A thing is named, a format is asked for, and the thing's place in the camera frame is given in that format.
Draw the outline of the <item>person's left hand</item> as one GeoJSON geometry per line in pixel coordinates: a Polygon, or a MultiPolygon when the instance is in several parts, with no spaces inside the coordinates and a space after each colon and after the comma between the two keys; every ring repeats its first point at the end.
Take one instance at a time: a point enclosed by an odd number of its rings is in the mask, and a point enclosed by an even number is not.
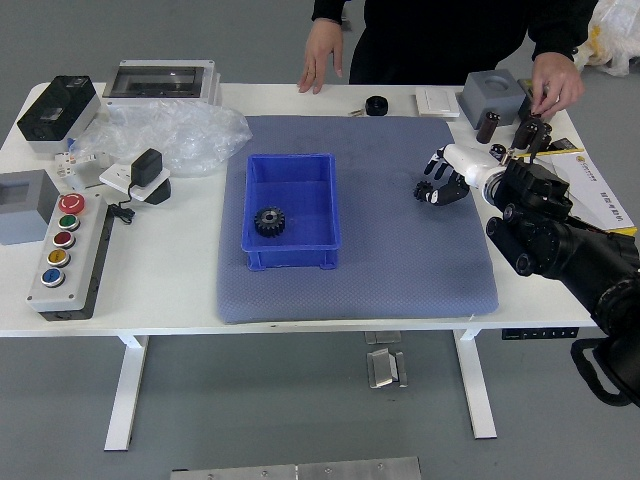
{"type": "Polygon", "coordinates": [[[533,100],[530,111],[544,119],[575,104],[584,94],[581,74],[572,60],[555,52],[535,57],[532,68],[533,100]]]}

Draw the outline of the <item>person's right hand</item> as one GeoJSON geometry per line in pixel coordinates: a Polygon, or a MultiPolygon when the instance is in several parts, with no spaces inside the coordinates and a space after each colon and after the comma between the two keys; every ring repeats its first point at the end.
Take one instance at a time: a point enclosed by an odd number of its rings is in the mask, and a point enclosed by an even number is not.
{"type": "Polygon", "coordinates": [[[329,58],[334,73],[343,76],[343,32],[339,23],[319,18],[313,21],[308,35],[302,73],[297,83],[298,92],[318,94],[326,80],[329,58]]]}

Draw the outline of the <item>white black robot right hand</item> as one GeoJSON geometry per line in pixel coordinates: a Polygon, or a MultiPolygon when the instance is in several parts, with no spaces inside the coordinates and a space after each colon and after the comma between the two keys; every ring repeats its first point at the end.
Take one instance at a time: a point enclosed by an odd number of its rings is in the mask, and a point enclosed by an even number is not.
{"type": "Polygon", "coordinates": [[[420,200],[443,206],[464,198],[470,188],[475,188],[480,191],[484,201],[494,206],[494,195],[506,166],[500,164],[488,152],[463,145],[448,144],[433,154],[424,174],[429,176],[433,170],[435,170],[434,181],[440,180],[446,171],[451,170],[451,172],[445,184],[437,188],[427,187],[424,193],[419,193],[420,200]]]}

